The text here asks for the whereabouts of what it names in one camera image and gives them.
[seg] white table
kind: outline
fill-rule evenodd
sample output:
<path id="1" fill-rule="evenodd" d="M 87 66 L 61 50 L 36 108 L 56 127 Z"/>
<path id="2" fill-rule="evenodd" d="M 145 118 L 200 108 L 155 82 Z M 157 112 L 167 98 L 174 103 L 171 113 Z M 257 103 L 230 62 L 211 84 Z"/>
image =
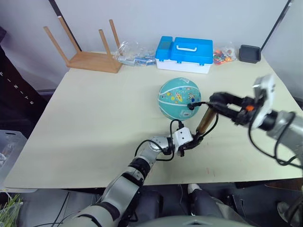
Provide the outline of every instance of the white table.
<path id="1" fill-rule="evenodd" d="M 263 58 L 257 64 L 235 61 L 212 66 L 209 74 L 123 66 L 119 73 L 71 69 L 64 76 L 5 181 L 13 188 L 105 187 L 131 162 L 138 144 L 167 136 L 170 120 L 157 104 L 160 87 L 186 77 L 200 88 L 202 100 L 213 92 L 253 96 L 255 79 L 274 73 Z M 277 111 L 302 111 L 275 75 Z M 206 106 L 185 121 L 196 130 Z M 255 142 L 273 153 L 275 141 L 261 130 Z M 292 155 L 282 145 L 281 158 Z M 258 181 L 302 177 L 292 166 L 279 166 L 250 144 L 247 129 L 223 116 L 202 144 L 185 157 L 157 162 L 145 184 Z"/>

